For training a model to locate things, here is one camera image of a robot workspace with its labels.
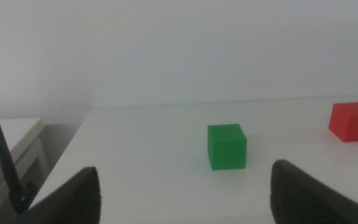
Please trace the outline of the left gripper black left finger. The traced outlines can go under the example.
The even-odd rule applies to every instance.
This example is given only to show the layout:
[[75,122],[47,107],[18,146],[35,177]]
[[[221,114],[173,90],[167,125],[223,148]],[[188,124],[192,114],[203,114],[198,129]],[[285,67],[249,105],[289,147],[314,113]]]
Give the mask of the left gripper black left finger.
[[101,190],[95,167],[85,167],[20,215],[25,224],[98,224]]

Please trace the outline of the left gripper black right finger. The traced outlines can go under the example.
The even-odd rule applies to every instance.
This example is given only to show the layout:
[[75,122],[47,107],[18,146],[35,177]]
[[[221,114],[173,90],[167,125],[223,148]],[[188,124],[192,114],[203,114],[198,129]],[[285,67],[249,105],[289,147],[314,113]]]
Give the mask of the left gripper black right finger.
[[286,160],[273,163],[270,208],[276,223],[358,223],[357,202]]

